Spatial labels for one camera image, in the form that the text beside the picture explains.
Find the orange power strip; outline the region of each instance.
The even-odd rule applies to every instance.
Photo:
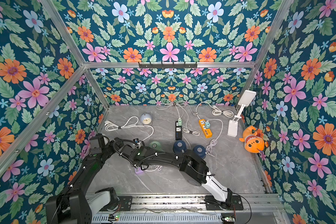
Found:
[[[199,120],[199,126],[202,129],[204,136],[206,138],[212,137],[213,136],[212,132],[210,131],[209,128],[205,128],[204,124],[205,124],[205,120],[204,119],[200,119]]]

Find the white power cord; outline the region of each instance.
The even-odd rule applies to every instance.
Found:
[[[137,118],[136,123],[127,125],[132,118]],[[154,128],[150,125],[137,125],[138,121],[139,121],[138,117],[132,116],[127,120],[127,122],[123,126],[118,126],[115,123],[112,123],[111,121],[107,120],[107,121],[105,121],[105,126],[106,126],[105,129],[108,132],[112,132],[112,131],[115,131],[115,130],[118,130],[118,129],[133,128],[133,127],[150,127],[150,128],[152,128],[152,133],[148,137],[146,137],[145,139],[142,140],[142,141],[144,141],[147,138],[152,136],[152,134],[154,132]]]

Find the orange stuffed toy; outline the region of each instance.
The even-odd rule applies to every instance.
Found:
[[[253,126],[247,127],[239,140],[244,142],[244,147],[248,152],[259,153],[264,150],[265,143],[261,137],[256,136],[257,132],[253,133],[253,130],[256,130],[256,128]]]

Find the marble surface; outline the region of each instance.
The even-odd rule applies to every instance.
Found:
[[[195,111],[196,106],[192,105],[191,108]],[[222,106],[219,108],[221,110],[233,110],[236,114],[234,107]],[[178,110],[182,116],[182,108],[178,108]],[[185,107],[185,110],[189,115],[188,128],[201,131],[198,118],[193,116],[188,106]],[[206,120],[221,119],[224,123],[218,143],[213,147],[212,154],[215,157],[210,155],[205,157],[210,172],[215,173],[215,178],[233,192],[264,193],[264,187],[256,172],[251,154],[244,149],[243,143],[239,141],[239,137],[242,136],[242,127],[238,128],[237,137],[228,136],[229,118],[224,115],[214,116],[211,111],[212,109],[209,106],[203,105],[198,108],[200,118]],[[172,152],[175,142],[175,121],[178,120],[178,112],[174,106],[165,110],[157,110],[155,106],[111,106],[103,121],[110,120],[117,125],[124,125],[131,116],[140,117],[143,113],[152,115],[152,126],[154,127],[153,135],[145,140],[145,144],[149,145],[151,141],[159,141],[166,152]],[[187,118],[188,116],[184,112],[182,116],[184,126]],[[192,148],[198,144],[206,146],[212,139],[218,137],[222,126],[221,122],[211,120],[210,124],[213,133],[212,138],[205,138],[202,133],[200,136],[184,133],[184,137]],[[133,140],[134,138],[144,139],[151,134],[152,129],[135,127],[107,132],[103,128],[100,132],[110,139],[119,137]],[[114,187],[117,193],[208,193],[203,187],[189,184],[174,168],[163,167],[161,171],[144,172],[136,175],[129,162],[116,153],[106,161],[106,164],[95,176],[88,192],[95,192],[106,187]]]

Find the round clock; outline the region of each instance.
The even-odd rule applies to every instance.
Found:
[[[141,123],[143,123],[144,125],[148,125],[152,122],[152,116],[148,113],[142,114],[141,118],[139,119],[141,121]]]

